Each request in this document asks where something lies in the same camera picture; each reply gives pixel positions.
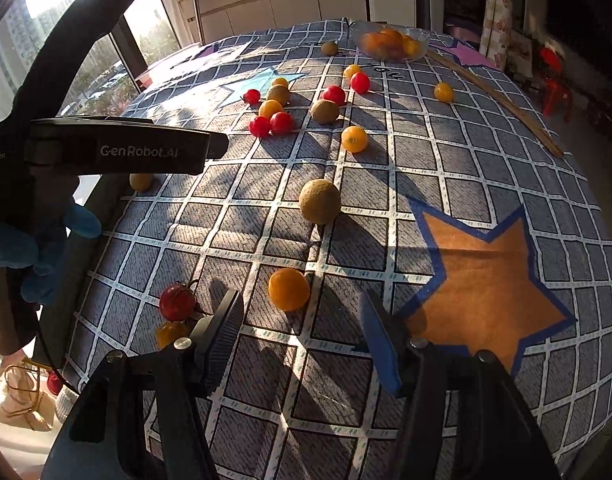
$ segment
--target chopstick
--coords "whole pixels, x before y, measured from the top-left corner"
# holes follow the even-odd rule
[[[501,92],[498,92],[490,85],[484,83],[484,81],[473,74],[470,70],[458,65],[454,61],[447,59],[432,50],[428,50],[426,52],[426,56],[430,59],[444,65],[446,68],[458,73],[464,79],[467,79],[473,85],[478,86],[488,95],[490,95],[495,101],[497,101],[500,105],[502,105],[506,110],[512,113],[515,117],[517,117],[522,123],[526,125],[526,127],[532,132],[532,134],[537,137],[539,142],[541,142],[545,148],[557,158],[563,158],[564,153],[561,151],[561,148],[552,140],[550,134],[546,130],[544,130],[533,118],[528,117],[521,108],[519,108],[515,103],[510,101],[508,97],[503,95]]]

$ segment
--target black cable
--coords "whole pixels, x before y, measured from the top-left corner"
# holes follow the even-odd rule
[[[52,371],[55,372],[55,375],[59,378],[59,380],[65,387],[79,395],[79,392],[74,389],[74,386],[70,384],[67,380],[65,380],[63,375],[61,375],[61,372],[57,370],[57,367],[55,366],[54,361],[52,360],[52,357],[50,357],[50,353],[48,352],[48,345],[46,345],[46,340],[43,338],[43,332],[41,331],[41,325],[39,324],[37,324],[37,339],[41,343],[43,353],[46,355],[48,364],[50,365],[50,368],[52,368]]]

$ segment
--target metal bolt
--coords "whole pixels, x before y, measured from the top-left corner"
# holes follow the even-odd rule
[[[193,344],[193,340],[189,337],[180,337],[173,344],[175,345],[175,348],[177,348],[177,350],[185,350]]]
[[[106,361],[109,363],[117,362],[120,359],[123,359],[123,352],[121,350],[110,350],[106,354]]]
[[[428,346],[428,339],[424,339],[423,337],[411,337],[408,340],[408,344],[412,346],[412,348],[421,350],[422,348],[426,348]]]
[[[492,364],[496,361],[495,354],[490,350],[480,350],[477,354],[477,357],[480,358],[480,361],[483,363]]]

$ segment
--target gloved hand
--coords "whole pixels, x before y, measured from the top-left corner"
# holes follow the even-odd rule
[[[73,200],[61,222],[55,222],[34,238],[0,222],[0,267],[32,266],[23,280],[22,298],[29,303],[51,304],[60,279],[66,228],[84,238],[97,238],[102,227],[90,211]]]

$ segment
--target glass bowl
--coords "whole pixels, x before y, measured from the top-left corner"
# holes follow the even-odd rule
[[[373,22],[354,22],[350,37],[367,56],[390,62],[421,59],[430,42],[430,34],[418,28]]]

